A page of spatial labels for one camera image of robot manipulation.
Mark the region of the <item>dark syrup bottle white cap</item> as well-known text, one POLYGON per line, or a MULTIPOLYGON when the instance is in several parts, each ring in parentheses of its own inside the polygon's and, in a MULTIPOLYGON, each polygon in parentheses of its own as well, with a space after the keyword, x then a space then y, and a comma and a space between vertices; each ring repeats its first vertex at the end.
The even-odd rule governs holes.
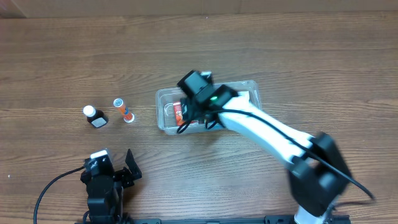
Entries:
POLYGON ((91 105, 83 107, 83 114, 86 116, 87 122, 94 128, 101 128, 108 123, 107 116, 101 110, 97 110, 91 105))

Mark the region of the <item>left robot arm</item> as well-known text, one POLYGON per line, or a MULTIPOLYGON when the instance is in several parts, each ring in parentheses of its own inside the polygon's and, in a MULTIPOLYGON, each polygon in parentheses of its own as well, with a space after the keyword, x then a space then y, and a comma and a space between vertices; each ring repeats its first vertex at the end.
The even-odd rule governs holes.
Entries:
POLYGON ((142 172, 129 149, 125 158, 126 166, 115 170, 108 150, 95 152, 85 159, 80 180, 86 185, 88 194, 88 213, 83 223, 120 223, 128 224, 133 220, 123 212, 124 189, 132 187, 142 177, 142 172))

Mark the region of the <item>red medicine box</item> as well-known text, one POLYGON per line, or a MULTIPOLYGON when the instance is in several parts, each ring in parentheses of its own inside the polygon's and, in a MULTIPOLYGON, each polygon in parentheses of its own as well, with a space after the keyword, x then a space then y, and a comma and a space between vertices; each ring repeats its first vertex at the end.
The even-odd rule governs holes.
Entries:
POLYGON ((182 103, 181 101, 176 101, 173 103, 173 107, 174 107, 174 115, 177 126, 181 126, 185 122, 183 116, 187 112, 187 106, 185 103, 182 103))

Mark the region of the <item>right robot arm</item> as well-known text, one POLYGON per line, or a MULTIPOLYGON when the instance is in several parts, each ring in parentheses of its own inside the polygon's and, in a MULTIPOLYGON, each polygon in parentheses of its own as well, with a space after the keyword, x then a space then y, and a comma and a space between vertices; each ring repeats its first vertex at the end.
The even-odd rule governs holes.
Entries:
POLYGON ((298 210, 294 215, 269 216, 267 221, 348 223, 348 218, 335 220, 332 213, 349 184, 361 189, 369 203, 376 201, 371 191, 353 178, 330 135, 312 136, 281 123, 234 88, 225 84, 215 87, 211 73, 192 70, 177 85, 185 94, 184 122, 177 133, 183 133, 194 120, 204 119, 206 129, 220 124, 254 141, 287 169, 298 210))

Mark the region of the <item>orange tablet tube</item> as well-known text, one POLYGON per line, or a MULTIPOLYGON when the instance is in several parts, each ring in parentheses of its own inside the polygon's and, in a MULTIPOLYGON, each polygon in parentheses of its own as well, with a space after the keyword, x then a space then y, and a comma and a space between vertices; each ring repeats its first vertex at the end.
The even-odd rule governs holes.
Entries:
POLYGON ((129 108, 125 105, 123 99, 116 98, 113 101, 113 106, 120 112, 125 122, 131 123, 134 121, 135 116, 133 113, 130 112, 129 108))

